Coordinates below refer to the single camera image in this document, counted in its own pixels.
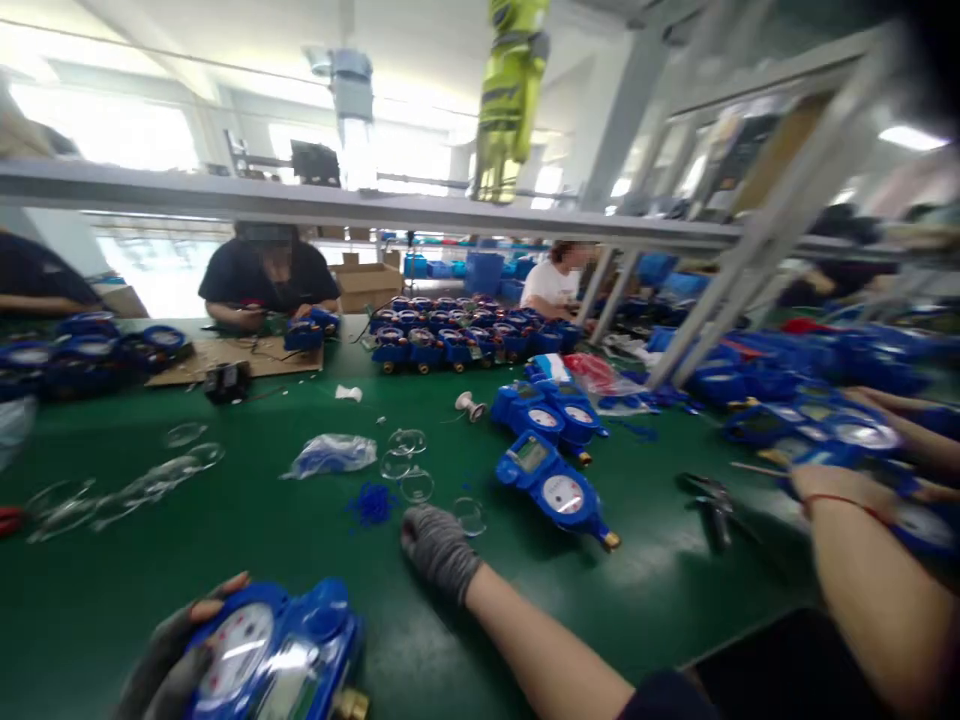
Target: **metal shelf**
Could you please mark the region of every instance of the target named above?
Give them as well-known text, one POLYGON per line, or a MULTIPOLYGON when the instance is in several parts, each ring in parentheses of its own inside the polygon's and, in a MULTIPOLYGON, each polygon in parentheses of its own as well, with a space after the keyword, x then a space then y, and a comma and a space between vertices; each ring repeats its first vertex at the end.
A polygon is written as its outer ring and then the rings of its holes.
MULTIPOLYGON (((157 213, 306 225, 596 240, 622 249, 711 255, 732 248, 743 229, 716 223, 498 207, 457 198, 283 185, 213 175, 159 173, 86 162, 0 163, 0 203, 20 207, 157 213)), ((804 237, 797 257, 898 259, 896 250, 856 248, 804 237)))

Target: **small spool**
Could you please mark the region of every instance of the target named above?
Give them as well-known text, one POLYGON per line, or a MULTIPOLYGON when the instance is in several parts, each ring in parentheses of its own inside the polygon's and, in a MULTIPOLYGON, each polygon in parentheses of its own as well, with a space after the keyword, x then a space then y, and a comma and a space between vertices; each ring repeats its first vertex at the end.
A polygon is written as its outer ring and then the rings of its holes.
POLYGON ((461 412, 467 412, 469 415, 471 423, 475 423, 477 420, 483 417, 483 414, 487 411, 487 406, 485 403, 475 403, 473 401, 473 393, 469 390, 466 392, 460 393, 460 397, 457 398, 457 401, 453 406, 460 410, 461 412))

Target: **gloved hand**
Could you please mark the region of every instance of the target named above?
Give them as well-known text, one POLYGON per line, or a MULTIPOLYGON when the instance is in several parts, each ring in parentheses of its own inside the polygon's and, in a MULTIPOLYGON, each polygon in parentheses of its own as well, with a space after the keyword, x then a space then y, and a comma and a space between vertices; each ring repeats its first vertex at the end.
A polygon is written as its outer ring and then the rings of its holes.
POLYGON ((400 544, 426 580, 463 605, 482 560, 453 515, 433 505, 410 508, 403 514, 400 544))
POLYGON ((193 691, 213 662, 208 645, 198 645, 184 654, 187 643, 197 625, 220 612, 223 598, 249 584, 250 576, 240 573, 160 623, 147 652, 127 679, 113 720, 181 720, 193 691))

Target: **black shirt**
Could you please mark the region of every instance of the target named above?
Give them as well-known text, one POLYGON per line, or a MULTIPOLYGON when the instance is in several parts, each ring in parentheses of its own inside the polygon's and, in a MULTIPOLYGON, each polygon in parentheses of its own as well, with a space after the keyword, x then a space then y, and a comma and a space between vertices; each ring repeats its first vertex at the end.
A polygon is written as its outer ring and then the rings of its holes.
POLYGON ((0 230, 0 295, 62 297, 81 305, 100 298, 76 270, 40 243, 0 230))
POLYGON ((257 252, 233 238, 210 258, 199 295, 207 302, 256 304, 284 313, 340 297, 327 261, 313 245, 294 242, 290 265, 289 282, 271 282, 257 252))

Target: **work glove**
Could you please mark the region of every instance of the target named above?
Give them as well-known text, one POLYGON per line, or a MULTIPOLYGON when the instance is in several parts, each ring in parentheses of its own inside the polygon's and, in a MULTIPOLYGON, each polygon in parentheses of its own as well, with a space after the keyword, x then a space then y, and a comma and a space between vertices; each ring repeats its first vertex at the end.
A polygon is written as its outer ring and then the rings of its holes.
POLYGON ((127 679, 113 720, 182 720, 213 662, 209 645, 197 645, 184 654, 187 644, 198 625, 220 612, 224 598, 249 584, 250 576, 240 573, 160 623, 127 679))
POLYGON ((410 508, 403 514, 400 544, 424 579, 463 605, 482 561, 453 515, 427 504, 410 508))

